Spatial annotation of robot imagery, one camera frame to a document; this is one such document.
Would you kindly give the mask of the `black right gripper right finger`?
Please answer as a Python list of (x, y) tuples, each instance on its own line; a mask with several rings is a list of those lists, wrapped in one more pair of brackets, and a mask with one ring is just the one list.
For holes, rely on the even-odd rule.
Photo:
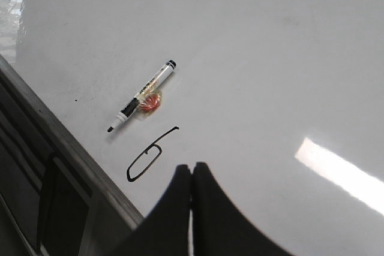
[(193, 170), (191, 196), (195, 255), (290, 255), (236, 208), (204, 162)]

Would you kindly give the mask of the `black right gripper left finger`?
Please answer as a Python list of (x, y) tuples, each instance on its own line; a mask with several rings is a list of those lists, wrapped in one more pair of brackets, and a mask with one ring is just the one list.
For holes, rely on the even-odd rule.
[(155, 207), (112, 254), (188, 255), (190, 191), (190, 169), (179, 165)]

